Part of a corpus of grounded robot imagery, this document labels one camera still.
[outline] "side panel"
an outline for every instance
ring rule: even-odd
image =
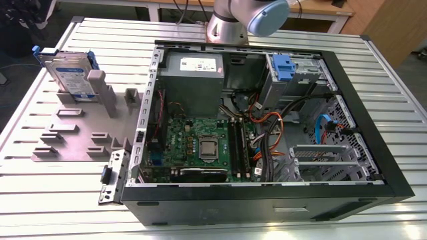
[[[339,220],[381,200],[341,198],[126,201],[144,226],[279,223]]]

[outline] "blue drive latch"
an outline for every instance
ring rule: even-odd
[[[279,82],[288,82],[295,75],[295,64],[289,55],[272,55],[272,67],[277,73]]]

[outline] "cpu socket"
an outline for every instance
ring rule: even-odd
[[[218,159],[218,139],[216,137],[198,138],[198,159],[208,164]]]

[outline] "cable connector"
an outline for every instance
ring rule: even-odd
[[[360,133],[360,129],[357,127],[344,127],[341,130],[340,130],[340,134],[341,135],[352,135],[353,133]]]
[[[335,128],[337,126],[337,121],[328,121],[324,125],[324,130],[327,133],[335,133]]]
[[[331,93],[325,93],[325,94],[332,94],[335,96],[335,95],[343,95],[343,92],[341,92],[341,90],[336,90],[336,91],[331,91]]]

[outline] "black case frame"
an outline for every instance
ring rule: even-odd
[[[415,195],[333,52],[198,42],[156,41],[154,44],[174,46],[165,49],[178,52],[190,52],[188,46],[200,46],[201,51],[197,52],[202,52],[206,47],[234,47],[241,53],[250,48],[320,54],[376,162],[384,185],[177,187],[170,184],[161,187],[125,187],[121,202],[144,225],[339,220],[376,205],[396,203]],[[295,200],[305,205],[295,205]],[[336,206],[323,206],[336,200],[340,200]],[[281,207],[309,208],[319,214],[307,219],[293,217],[297,212],[277,215],[274,209]]]

